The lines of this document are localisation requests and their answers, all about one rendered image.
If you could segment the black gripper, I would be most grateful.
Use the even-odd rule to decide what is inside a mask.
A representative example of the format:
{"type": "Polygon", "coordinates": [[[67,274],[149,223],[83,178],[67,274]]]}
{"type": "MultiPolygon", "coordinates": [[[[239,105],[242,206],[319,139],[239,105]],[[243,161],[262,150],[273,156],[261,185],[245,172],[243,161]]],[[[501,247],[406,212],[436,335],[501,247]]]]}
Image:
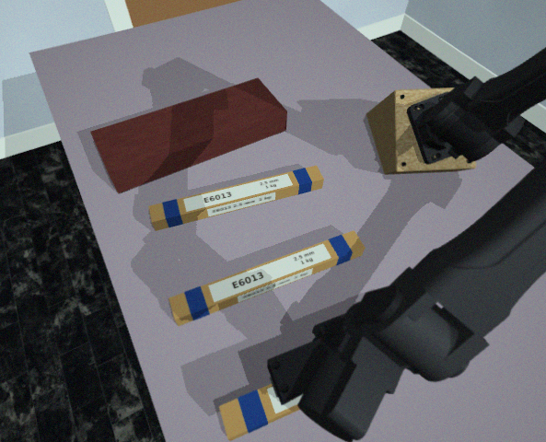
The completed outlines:
{"type": "MultiPolygon", "coordinates": [[[[319,323],[319,324],[315,325],[314,328],[313,328],[313,331],[312,331],[312,333],[314,333],[314,335],[315,335],[315,338],[313,339],[313,341],[315,341],[316,338],[317,338],[317,335],[318,335],[319,327],[320,327],[320,326],[322,326],[322,325],[324,325],[324,324],[327,324],[327,323],[329,323],[329,322],[332,322],[332,321],[334,321],[334,320],[340,319],[340,318],[344,317],[344,315],[345,315],[345,313],[342,314],[342,315],[340,315],[340,316],[338,316],[338,317],[335,317],[335,318],[330,319],[330,320],[326,320],[326,321],[324,321],[324,322],[322,322],[322,323],[319,323]]],[[[312,341],[312,342],[313,342],[313,341],[312,341]]],[[[336,345],[336,349],[338,350],[337,333],[336,333],[336,336],[335,336],[335,345],[336,345]]]]}

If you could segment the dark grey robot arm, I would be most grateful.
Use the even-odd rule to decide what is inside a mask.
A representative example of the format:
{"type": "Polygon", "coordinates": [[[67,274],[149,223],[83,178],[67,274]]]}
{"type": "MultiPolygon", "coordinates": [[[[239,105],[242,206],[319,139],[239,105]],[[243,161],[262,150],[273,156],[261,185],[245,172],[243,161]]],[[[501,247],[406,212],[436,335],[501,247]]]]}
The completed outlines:
{"type": "MultiPolygon", "coordinates": [[[[514,138],[520,114],[545,99],[546,48],[407,113],[425,164],[473,162],[514,138]]],[[[459,376],[544,273],[546,158],[462,233],[321,326],[317,340],[268,359],[276,398],[284,405],[303,394],[297,406],[308,418],[346,442],[360,440],[405,368],[432,382],[459,376]]]]}

